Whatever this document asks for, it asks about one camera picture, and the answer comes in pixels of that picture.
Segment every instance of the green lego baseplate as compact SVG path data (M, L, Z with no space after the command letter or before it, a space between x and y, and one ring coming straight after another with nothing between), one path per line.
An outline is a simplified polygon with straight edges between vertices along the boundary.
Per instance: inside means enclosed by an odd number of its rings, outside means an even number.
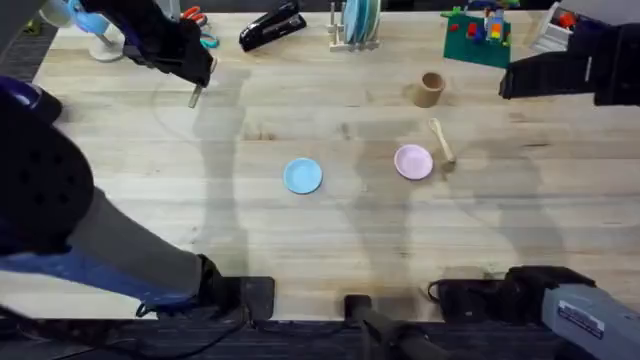
M466 61L474 64L494 66L498 68L506 68L511 62L511 44L504 46L502 42L482 41L476 44L473 39L467 38L467 28L469 24L476 23L478 29L484 27L484 19L479 17L468 16L464 14L456 14L449 18L447 25L447 36L444 43L444 57ZM458 29L451 31L452 25L458 25ZM511 24L504 22L504 33L511 34Z

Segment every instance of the small plate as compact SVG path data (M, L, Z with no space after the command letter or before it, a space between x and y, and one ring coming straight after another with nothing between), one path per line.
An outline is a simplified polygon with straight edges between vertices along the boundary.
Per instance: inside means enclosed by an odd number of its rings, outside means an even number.
M396 169L409 180L426 178L433 170L433 158L425 148L408 144L402 146L394 157Z
M369 30L367 32L367 41L373 40L373 37L378 31L378 24L380 24L380 10L382 0L371 0L374 5L373 15L369 17Z
M363 42L369 30L369 19L374 16L373 5L374 0L362 0L360 3L360 11L358 13L358 34L356 39L358 42Z
M347 7L344 9L345 42L353 42L358 24L358 10L360 0L347 0Z
M322 169L317 162L298 158L290 162L284 169L284 185L296 194L309 194L322 183Z

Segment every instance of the red object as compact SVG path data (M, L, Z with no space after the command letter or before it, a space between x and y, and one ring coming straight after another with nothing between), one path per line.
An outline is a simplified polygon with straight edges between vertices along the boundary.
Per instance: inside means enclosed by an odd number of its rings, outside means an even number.
M478 32L478 24L476 23L469 24L469 28L467 29L467 36L474 37L476 36L477 32Z
M568 29L576 24L576 17L572 13L564 13L558 17L558 24Z

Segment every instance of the dish rack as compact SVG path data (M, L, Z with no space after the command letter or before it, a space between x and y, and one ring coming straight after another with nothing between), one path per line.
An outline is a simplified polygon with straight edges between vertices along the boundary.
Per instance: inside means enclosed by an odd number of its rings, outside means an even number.
M337 51L362 51L362 50L373 50L380 47L380 41L378 41L378 29L380 25L380 19L378 19L378 23L375 25L375 30L373 37L370 40L364 42L355 42L355 43L346 43L345 39L345 29L344 29L344 10L346 8L347 2L343 1L340 3L340 23L336 24L335 16L336 16L336 3L331 2L331 23L327 25L327 31L331 35L331 42L329 43L329 51L337 52Z

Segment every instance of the pink plate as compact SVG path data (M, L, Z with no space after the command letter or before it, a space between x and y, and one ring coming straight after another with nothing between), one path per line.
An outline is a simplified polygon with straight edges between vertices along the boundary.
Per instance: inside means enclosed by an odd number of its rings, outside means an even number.
M419 145L402 146L396 151L393 161L400 175L410 180L424 179L433 170L431 154Z

